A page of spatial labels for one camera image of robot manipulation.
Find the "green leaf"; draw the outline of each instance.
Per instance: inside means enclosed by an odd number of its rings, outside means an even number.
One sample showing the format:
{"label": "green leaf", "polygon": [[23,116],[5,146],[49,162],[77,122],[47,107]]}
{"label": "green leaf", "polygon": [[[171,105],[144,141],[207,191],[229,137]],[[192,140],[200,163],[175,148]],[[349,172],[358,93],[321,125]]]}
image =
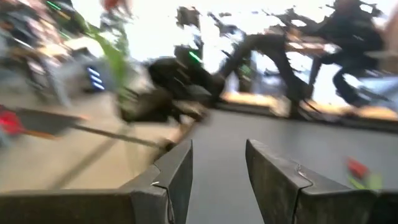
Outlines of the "green leaf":
{"label": "green leaf", "polygon": [[366,189],[366,187],[359,183],[358,181],[356,181],[354,178],[352,177],[348,177],[348,181],[351,183],[352,186],[354,186],[356,189],[362,190],[362,189]]}
{"label": "green leaf", "polygon": [[379,174],[371,174],[367,179],[369,189],[379,190],[383,188],[382,177]]}
{"label": "green leaf", "polygon": [[[124,59],[124,52],[117,49],[110,41],[102,37],[99,29],[87,23],[81,15],[78,14],[76,19],[85,28],[86,33],[95,39],[103,49],[116,82],[117,93],[119,93],[124,88],[127,79],[127,62]],[[123,34],[121,37],[122,41],[126,41],[124,40],[126,33],[123,30],[121,33]]]}

